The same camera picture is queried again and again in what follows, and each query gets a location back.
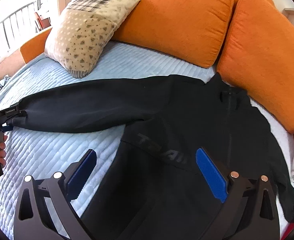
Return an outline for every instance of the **balcony railing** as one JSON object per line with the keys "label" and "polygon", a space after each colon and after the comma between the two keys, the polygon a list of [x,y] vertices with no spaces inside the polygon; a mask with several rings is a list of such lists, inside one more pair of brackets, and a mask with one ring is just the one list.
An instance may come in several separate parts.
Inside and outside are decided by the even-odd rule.
{"label": "balcony railing", "polygon": [[26,4],[0,22],[0,57],[17,49],[36,32],[35,7],[36,2]]}

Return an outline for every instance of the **wooden furniture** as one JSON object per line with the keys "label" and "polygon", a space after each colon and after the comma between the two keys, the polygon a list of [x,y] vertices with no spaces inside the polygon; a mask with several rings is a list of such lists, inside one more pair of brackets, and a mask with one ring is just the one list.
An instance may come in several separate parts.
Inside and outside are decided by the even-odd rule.
{"label": "wooden furniture", "polygon": [[39,31],[42,31],[43,29],[51,26],[49,17],[44,19],[43,17],[39,16],[37,12],[35,12],[34,14],[36,26]]}

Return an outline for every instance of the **jacket sleeve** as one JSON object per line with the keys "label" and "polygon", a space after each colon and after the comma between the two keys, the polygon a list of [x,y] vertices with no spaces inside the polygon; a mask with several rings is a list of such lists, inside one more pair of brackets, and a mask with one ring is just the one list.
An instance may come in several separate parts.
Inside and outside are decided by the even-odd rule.
{"label": "jacket sleeve", "polygon": [[11,124],[30,130],[82,133],[147,120],[161,110],[177,75],[78,82],[27,96],[27,116]]}
{"label": "jacket sleeve", "polygon": [[288,222],[294,222],[294,188],[290,183],[288,167],[282,150],[270,133],[268,140],[269,163],[273,179],[278,188],[279,201],[283,208],[284,217]]}

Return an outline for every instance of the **jacket zipper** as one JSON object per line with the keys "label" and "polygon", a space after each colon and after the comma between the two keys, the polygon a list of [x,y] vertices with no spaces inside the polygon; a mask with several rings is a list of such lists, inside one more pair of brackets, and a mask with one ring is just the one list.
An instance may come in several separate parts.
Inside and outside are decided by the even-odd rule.
{"label": "jacket zipper", "polygon": [[229,168],[230,165],[230,158],[231,158],[231,132],[230,132],[230,112],[231,112],[231,88],[228,89],[228,108],[227,108],[227,128],[229,134],[229,141],[228,141],[228,152],[227,152],[227,167]]}

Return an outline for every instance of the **plaid pillow section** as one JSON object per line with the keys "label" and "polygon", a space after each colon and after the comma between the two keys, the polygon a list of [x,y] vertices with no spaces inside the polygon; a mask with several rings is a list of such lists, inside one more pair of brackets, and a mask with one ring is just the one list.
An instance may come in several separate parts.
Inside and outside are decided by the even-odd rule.
{"label": "plaid pillow section", "polygon": [[109,1],[110,0],[72,0],[66,9],[94,12],[96,9],[101,9],[102,6]]}

